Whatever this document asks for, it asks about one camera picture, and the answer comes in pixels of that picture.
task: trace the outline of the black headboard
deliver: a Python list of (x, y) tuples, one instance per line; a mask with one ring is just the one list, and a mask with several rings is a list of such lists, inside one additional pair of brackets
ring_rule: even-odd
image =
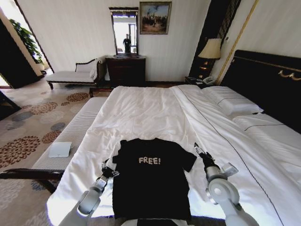
[(301, 133), (301, 58), (237, 50), (221, 86)]

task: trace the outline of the white upholstered bench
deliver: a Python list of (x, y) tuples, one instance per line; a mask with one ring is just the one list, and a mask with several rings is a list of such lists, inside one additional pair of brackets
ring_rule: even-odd
[(68, 157), (49, 158), (49, 147), (31, 169), (9, 169), (0, 173), (0, 179), (34, 179), (53, 193), (55, 187), (49, 180), (60, 180), (106, 99), (107, 97), (89, 99), (55, 139), (54, 142), (72, 142)]
[(107, 65), (103, 56), (86, 63), (76, 63), (74, 72), (61, 71), (47, 75), (46, 81), (51, 89), (53, 89), (52, 83), (91, 84), (98, 86), (101, 81), (104, 81), (106, 73)]

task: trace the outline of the door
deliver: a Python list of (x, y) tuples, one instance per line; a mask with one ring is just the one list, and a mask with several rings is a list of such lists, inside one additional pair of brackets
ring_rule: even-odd
[(0, 33), (0, 73), (2, 76), (14, 89), (36, 82), (38, 80), (36, 73), (1, 20)]

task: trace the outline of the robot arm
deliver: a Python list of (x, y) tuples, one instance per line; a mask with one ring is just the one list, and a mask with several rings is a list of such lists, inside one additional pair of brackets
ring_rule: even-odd
[(239, 193), (230, 183), (228, 177), (236, 174), (238, 170), (228, 163), (222, 170), (215, 164), (209, 153), (205, 153), (196, 143), (194, 147), (203, 159), (206, 179), (208, 181), (206, 193), (209, 199), (219, 204), (226, 215), (227, 226), (259, 226), (256, 220), (247, 214), (239, 204)]
[(85, 191), (80, 200), (73, 209), (62, 220), (59, 226), (86, 226), (92, 214), (97, 209), (100, 203), (100, 196), (107, 185), (108, 179), (119, 173), (111, 170), (106, 166), (105, 162), (102, 165), (103, 175), (99, 177), (90, 187), (89, 191)]

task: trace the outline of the mirror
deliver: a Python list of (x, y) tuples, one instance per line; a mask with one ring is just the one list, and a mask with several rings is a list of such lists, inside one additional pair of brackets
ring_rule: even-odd
[(116, 55), (138, 55), (138, 7), (110, 7)]

